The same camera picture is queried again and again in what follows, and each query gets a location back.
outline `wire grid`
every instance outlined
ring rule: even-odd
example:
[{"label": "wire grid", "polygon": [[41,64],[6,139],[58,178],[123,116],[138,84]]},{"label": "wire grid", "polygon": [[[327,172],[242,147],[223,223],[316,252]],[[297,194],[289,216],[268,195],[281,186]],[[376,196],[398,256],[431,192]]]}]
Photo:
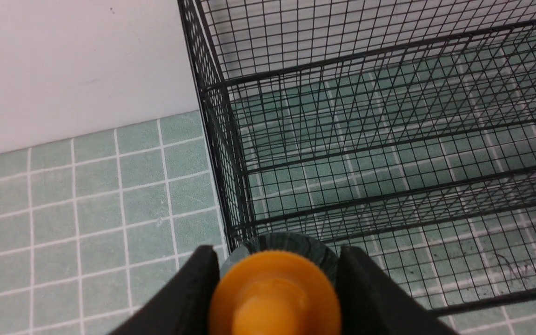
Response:
[{"label": "wire grid", "polygon": [[[536,288],[536,219],[517,220],[536,208],[536,21],[526,21],[536,19],[536,4],[442,1],[428,17],[430,2],[380,2],[378,17],[388,21],[363,29],[368,2],[350,11],[360,1],[347,3],[340,17],[335,1],[324,5],[324,15],[321,2],[309,12],[304,1],[183,2],[191,9],[189,17],[181,14],[194,74],[200,75],[202,46],[210,52],[202,55],[206,66],[219,77],[196,82],[207,136],[216,139],[214,169],[227,167],[215,175],[219,193],[226,193],[221,206],[230,250],[278,230],[334,247],[358,244],[438,314]],[[268,15],[275,5],[277,15]],[[415,21],[394,13],[413,8]],[[283,19],[290,13],[302,22],[302,12],[315,17],[310,28],[283,25],[293,22]],[[203,32],[191,29],[199,25],[196,15]],[[272,19],[279,23],[268,24]],[[419,30],[424,23],[433,30]],[[347,27],[354,27],[349,34]],[[473,32],[480,28],[487,30]],[[288,32],[296,38],[285,43]],[[351,44],[343,41],[349,36]],[[507,219],[485,226],[493,217]],[[442,236],[448,227],[454,237]],[[475,240],[468,249],[464,227]],[[426,239],[436,233],[441,239]],[[516,238],[525,233],[527,239]],[[389,234],[394,243],[404,236],[410,244],[369,249]],[[417,236],[423,240],[413,241]],[[506,246],[496,242],[501,238]],[[389,261],[394,253],[399,262]],[[481,264],[471,261],[477,257]]]},{"label": "wire grid", "polygon": [[523,123],[536,119],[536,24],[402,47],[229,90],[248,97],[235,100],[233,111],[239,127],[250,129],[241,141],[255,149],[244,152],[251,174]]},{"label": "wire grid", "polygon": [[[249,123],[253,117],[260,122],[251,126],[244,123],[241,135],[245,161],[251,168],[256,234],[296,231],[319,238],[334,250],[341,245],[360,246],[370,256],[378,257],[382,268],[417,301],[439,314],[446,314],[449,307],[462,305],[466,310],[469,304],[485,299],[536,289],[536,57],[531,57],[536,55],[536,40],[532,36],[530,32],[517,36],[525,45],[521,48],[526,50],[525,55],[514,52],[520,45],[504,43],[494,53],[487,48],[474,52],[475,59],[483,64],[501,64],[498,68],[474,73],[468,72],[476,68],[472,63],[453,64],[451,70],[459,77],[454,85],[464,92],[459,101],[455,90],[453,106],[464,104],[468,113],[464,113],[464,119],[456,113],[447,115],[447,119],[460,126],[471,122],[466,131],[455,131],[448,122],[432,138],[419,138],[419,132],[415,132],[415,140],[403,126],[410,140],[398,141],[389,134],[394,133],[391,129],[402,110],[383,111],[390,108],[390,101],[398,99],[394,94],[400,92],[407,97],[410,89],[392,86],[385,94],[380,90],[379,96],[378,91],[366,89],[374,95],[369,99],[372,109],[364,113],[377,116],[377,131],[363,148],[351,146],[347,150],[346,145],[353,144],[347,139],[352,127],[340,122],[345,110],[335,108],[338,96],[329,82],[321,84],[328,89],[323,94],[311,92],[314,100],[306,104],[291,104],[286,90],[272,91],[270,96],[281,99],[279,110],[283,115],[273,121],[278,135],[266,140],[276,154],[271,161],[266,159],[269,165],[262,166],[262,145],[256,141],[269,128],[270,122],[262,117],[266,117],[266,106],[271,105],[263,96],[254,97],[264,103],[264,113],[245,116],[244,122]],[[485,61],[481,54],[487,55]],[[459,60],[462,55],[451,54],[449,59]],[[374,82],[371,74],[366,77]],[[451,85],[447,77],[432,77],[428,79],[439,87]],[[356,87],[365,83],[359,82]],[[429,84],[417,81],[413,92],[422,97],[426,92],[422,87]],[[354,95],[349,95],[351,100],[356,101],[356,92],[354,89]],[[319,108],[321,97],[326,102],[323,109]],[[415,117],[419,113],[415,106],[429,116],[439,100],[418,101],[406,110],[419,125],[414,129],[421,131],[423,121]],[[448,105],[439,108],[441,113],[452,112]],[[295,128],[286,128],[295,126],[287,123],[294,114],[291,106],[314,108],[301,117],[305,126],[315,120],[315,127],[308,130],[314,136],[305,138]],[[505,117],[512,117],[513,122],[501,127]],[[326,122],[319,123],[320,118]],[[440,116],[427,121],[439,120]],[[444,131],[454,134],[444,136]],[[381,134],[384,145],[370,148],[375,136]],[[320,146],[318,142],[324,138],[329,142]],[[299,155],[304,141],[311,143],[307,145],[307,159]],[[319,150],[326,153],[323,158],[319,158]],[[493,220],[499,223],[494,226]],[[237,239],[240,229],[244,227],[232,227],[228,237]],[[455,231],[455,236],[446,237],[448,231]],[[429,238],[436,234],[443,238]],[[387,248],[371,247],[384,240],[389,244]],[[406,244],[400,250],[391,248],[403,240]]]},{"label": "wire grid", "polygon": [[[215,60],[208,44],[204,40],[204,26],[198,19],[198,6],[195,0],[179,1],[181,23],[185,32],[192,72],[196,89],[200,95],[201,87],[208,87],[220,82],[222,75],[215,66]],[[234,127],[234,113],[230,111],[228,96],[224,89],[213,89],[204,93],[200,100],[200,108],[207,111],[201,113],[206,140],[213,166],[214,181],[221,195],[219,202],[223,211],[225,225],[239,225],[249,217],[244,203],[245,184],[240,178],[241,159],[237,155],[238,140]],[[249,238],[247,231],[242,237]]]},{"label": "wire grid", "polygon": [[202,0],[225,78],[536,19],[533,0]]},{"label": "wire grid", "polygon": [[[536,135],[525,134],[523,129],[528,128],[519,125],[536,120],[536,30],[517,31],[517,44],[506,43],[512,40],[514,29],[507,31],[507,36],[504,31],[494,33],[502,36],[500,47],[481,47],[477,42],[479,48],[472,51],[461,49],[420,59],[417,66],[397,66],[396,70],[409,67],[406,73],[411,75],[400,83],[396,82],[398,76],[389,80],[365,71],[355,77],[352,89],[342,97],[348,98],[342,107],[338,105],[342,88],[337,84],[349,77],[256,96],[252,99],[261,103],[256,108],[249,107],[248,100],[234,102],[254,224],[271,222],[284,228],[295,222],[295,217],[305,219],[307,214],[319,212],[328,219],[342,218],[348,216],[345,210],[335,211],[335,215],[328,210],[351,206],[352,215],[361,212],[365,203],[373,203],[368,206],[372,211],[378,204],[394,204],[410,216],[406,201],[399,197],[415,190],[431,199],[443,198],[438,204],[445,204],[447,215],[456,215],[450,206],[458,197],[453,193],[471,192],[483,208],[486,201],[493,206],[505,203],[498,202],[500,195],[491,192],[494,185],[500,185],[498,180],[518,173],[534,177],[528,169],[536,166]],[[478,62],[459,61],[470,57]],[[437,67],[445,61],[451,66]],[[433,64],[434,70],[421,82],[412,80],[419,77],[421,64]],[[389,73],[390,68],[381,72]],[[455,77],[446,76],[449,72],[455,72]],[[311,91],[312,87],[321,90]],[[309,94],[299,95],[301,91]],[[437,95],[428,98],[430,91]],[[357,101],[362,94],[366,97],[360,106]],[[279,100],[270,102],[266,95]],[[504,124],[512,126],[498,128]],[[485,144],[482,136],[493,138]],[[493,164],[497,160],[505,161],[504,168]],[[511,183],[523,185],[517,179]],[[428,188],[445,190],[432,193]],[[396,200],[378,198],[387,195]],[[420,219],[442,219],[434,204],[428,203],[413,205],[421,208]],[[381,216],[385,224],[394,216],[385,210],[382,215],[372,214],[374,218]]]},{"label": "wire grid", "polygon": [[448,307],[536,289],[536,206],[329,246],[339,250],[343,244],[366,250],[401,288],[437,315],[447,314]]}]

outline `yellow object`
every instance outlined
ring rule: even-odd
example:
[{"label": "yellow object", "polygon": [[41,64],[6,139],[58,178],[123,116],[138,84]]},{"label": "yellow object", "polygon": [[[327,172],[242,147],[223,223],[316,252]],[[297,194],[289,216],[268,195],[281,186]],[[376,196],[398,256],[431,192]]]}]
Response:
[{"label": "yellow object", "polygon": [[308,259],[255,253],[232,267],[210,302],[210,335],[339,335],[334,287]]}]

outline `black wire cage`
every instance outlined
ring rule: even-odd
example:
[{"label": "black wire cage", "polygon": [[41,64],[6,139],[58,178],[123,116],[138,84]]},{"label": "black wire cage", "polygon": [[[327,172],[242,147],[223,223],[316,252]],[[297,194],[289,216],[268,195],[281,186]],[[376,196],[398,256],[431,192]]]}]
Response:
[{"label": "black wire cage", "polygon": [[536,299],[536,1],[179,8],[231,251],[361,246],[437,315]]}]

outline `orange cap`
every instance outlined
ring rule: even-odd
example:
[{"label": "orange cap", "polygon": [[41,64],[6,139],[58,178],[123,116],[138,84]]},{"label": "orange cap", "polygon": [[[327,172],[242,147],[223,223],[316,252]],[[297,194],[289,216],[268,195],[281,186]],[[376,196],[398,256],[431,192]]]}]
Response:
[{"label": "orange cap", "polygon": [[326,275],[290,252],[255,253],[214,291],[210,335],[339,335],[341,312]]}]

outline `white wall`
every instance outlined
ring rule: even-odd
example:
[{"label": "white wall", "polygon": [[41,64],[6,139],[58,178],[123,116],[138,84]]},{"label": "white wall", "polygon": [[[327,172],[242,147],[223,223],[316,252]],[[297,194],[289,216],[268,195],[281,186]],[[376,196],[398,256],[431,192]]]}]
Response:
[{"label": "white wall", "polygon": [[175,0],[0,0],[0,153],[196,108]]}]

